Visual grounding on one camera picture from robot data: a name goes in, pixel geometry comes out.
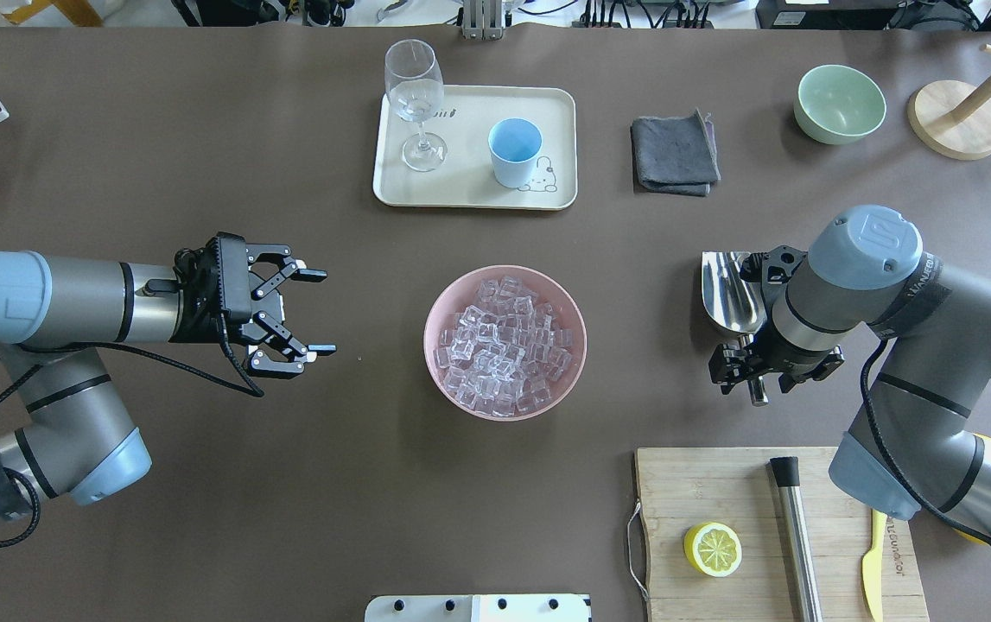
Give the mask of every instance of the stainless steel muddler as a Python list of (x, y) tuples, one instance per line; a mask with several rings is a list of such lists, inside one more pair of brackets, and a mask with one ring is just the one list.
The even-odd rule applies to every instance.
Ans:
[(787, 536), (791, 539), (798, 603), (804, 622), (822, 622), (822, 603), (818, 602), (818, 582), (814, 576), (814, 559), (810, 555), (810, 537), (806, 535), (803, 514), (803, 494), (798, 485), (798, 457), (783, 456), (768, 461), (772, 465), (783, 515), (787, 520)]

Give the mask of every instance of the table surface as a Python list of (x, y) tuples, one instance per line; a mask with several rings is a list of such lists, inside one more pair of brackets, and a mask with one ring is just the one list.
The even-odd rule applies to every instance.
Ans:
[[(557, 86), (577, 101), (581, 191), (559, 213), (392, 208), (372, 194), (382, 58), (435, 46), (450, 83)], [(523, 25), (467, 43), (450, 27), (0, 30), (0, 249), (169, 264), (216, 230), (291, 244), (321, 284), (286, 288), (289, 327), (336, 342), (263, 399), (108, 353), (153, 468), (91, 507), (45, 508), (0, 551), (0, 619), (361, 619), (377, 594), (570, 591), (594, 618), (642, 619), (626, 570), (633, 450), (835, 445), (874, 338), (844, 341), (822, 384), (753, 409), (706, 378), (717, 335), (701, 251), (806, 248), (877, 202), (926, 248), (991, 276), (991, 156), (954, 162), (910, 130), (934, 79), (981, 82), (991, 35), (574, 31)], [(858, 67), (885, 91), (877, 133), (812, 142), (800, 76)], [(630, 122), (713, 115), (721, 184), (642, 192)], [(437, 392), (425, 315), (481, 265), (553, 276), (590, 334), (581, 381), (550, 413), (480, 421)], [(229, 374), (213, 346), (156, 350)], [(6, 385), (0, 367), (0, 390)], [(0, 409), (0, 434), (24, 425)], [(970, 420), (991, 436), (991, 385)], [(912, 523), (934, 619), (991, 619), (991, 551)]]

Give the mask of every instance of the lemon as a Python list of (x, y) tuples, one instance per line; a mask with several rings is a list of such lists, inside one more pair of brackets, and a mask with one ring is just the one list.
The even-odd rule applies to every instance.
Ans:
[(689, 529), (683, 552), (702, 574), (729, 576), (740, 566), (740, 538), (721, 523), (699, 523)]

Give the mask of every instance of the towel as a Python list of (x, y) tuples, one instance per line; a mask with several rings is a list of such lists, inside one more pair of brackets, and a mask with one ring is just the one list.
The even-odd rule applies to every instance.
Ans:
[(704, 197), (721, 180), (714, 126), (699, 110), (691, 117), (638, 117), (630, 133), (638, 181), (651, 192)]

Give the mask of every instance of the wooden stand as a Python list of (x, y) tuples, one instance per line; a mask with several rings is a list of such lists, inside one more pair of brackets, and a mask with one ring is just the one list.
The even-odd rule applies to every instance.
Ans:
[[(991, 46), (982, 46), (991, 54)], [(906, 107), (914, 134), (934, 152), (954, 159), (991, 154), (991, 74), (975, 87), (954, 79), (922, 86)]]

